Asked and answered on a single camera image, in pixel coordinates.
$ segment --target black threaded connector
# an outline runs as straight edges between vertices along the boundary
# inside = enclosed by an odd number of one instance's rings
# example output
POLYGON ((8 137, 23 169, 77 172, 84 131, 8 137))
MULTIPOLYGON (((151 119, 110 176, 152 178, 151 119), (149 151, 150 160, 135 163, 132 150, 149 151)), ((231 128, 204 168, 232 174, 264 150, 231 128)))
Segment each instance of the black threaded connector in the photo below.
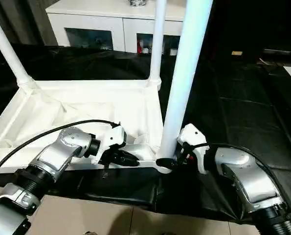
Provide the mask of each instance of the black threaded connector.
POLYGON ((291 235, 291 217, 281 205, 252 213, 252 218, 261 235, 291 235))
POLYGON ((15 184, 31 192, 39 200, 54 184, 54 179, 48 172, 31 165, 26 169, 17 170, 16 175, 15 184))

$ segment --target white pole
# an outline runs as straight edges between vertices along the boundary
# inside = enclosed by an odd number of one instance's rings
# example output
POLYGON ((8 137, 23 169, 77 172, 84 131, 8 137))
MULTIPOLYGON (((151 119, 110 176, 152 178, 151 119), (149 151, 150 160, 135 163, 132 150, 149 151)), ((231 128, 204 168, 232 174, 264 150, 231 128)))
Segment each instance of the white pole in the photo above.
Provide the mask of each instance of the white pole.
POLYGON ((27 74, 18 56, 0 26, 0 50, 17 79, 18 85, 27 85, 33 79, 27 74))
POLYGON ((161 146, 157 158, 174 158, 213 0, 187 0, 161 146))
POLYGON ((158 89, 161 84, 160 63, 164 39, 166 5, 167 0, 157 0, 149 82, 150 84, 158 85, 158 89))

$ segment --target tiled floor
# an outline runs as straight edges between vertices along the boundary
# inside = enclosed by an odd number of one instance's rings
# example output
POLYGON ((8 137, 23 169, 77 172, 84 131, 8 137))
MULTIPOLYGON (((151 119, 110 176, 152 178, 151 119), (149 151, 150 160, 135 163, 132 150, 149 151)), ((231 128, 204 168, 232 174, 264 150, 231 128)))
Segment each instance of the tiled floor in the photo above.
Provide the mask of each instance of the tiled floor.
POLYGON ((108 203, 45 196, 28 235, 258 235, 249 225, 164 215, 108 203))

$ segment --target white cabinet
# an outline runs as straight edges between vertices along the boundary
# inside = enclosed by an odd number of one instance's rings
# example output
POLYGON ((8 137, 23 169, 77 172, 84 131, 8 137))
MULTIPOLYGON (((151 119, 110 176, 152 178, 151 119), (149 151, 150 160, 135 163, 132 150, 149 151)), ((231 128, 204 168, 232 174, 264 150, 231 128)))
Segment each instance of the white cabinet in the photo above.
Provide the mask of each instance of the white cabinet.
POLYGON ((60 46, 94 47, 125 51, 122 18, 48 14, 60 46))
MULTIPOLYGON (((138 46, 137 43, 140 42, 141 40, 149 41, 148 43, 151 43, 151 39, 154 32, 155 24, 154 20, 123 19, 123 21, 125 31, 126 52, 136 53, 138 46)), ((175 41, 179 41, 181 30, 182 22, 165 21, 164 35, 175 36, 175 41)))
MULTIPOLYGON (((186 0, 168 0, 164 51, 178 47, 186 0)), ((58 45, 140 52, 151 51, 156 0, 131 7, 128 0, 60 0, 48 7, 58 45)))

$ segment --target red object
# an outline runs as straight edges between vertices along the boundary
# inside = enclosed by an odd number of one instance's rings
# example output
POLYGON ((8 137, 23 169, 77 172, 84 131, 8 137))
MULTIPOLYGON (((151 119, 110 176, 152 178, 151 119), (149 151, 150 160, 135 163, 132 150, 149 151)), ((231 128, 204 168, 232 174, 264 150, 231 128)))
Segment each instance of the red object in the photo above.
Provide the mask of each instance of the red object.
POLYGON ((142 53, 142 47, 140 46, 140 40, 137 41, 136 51, 138 54, 142 53))

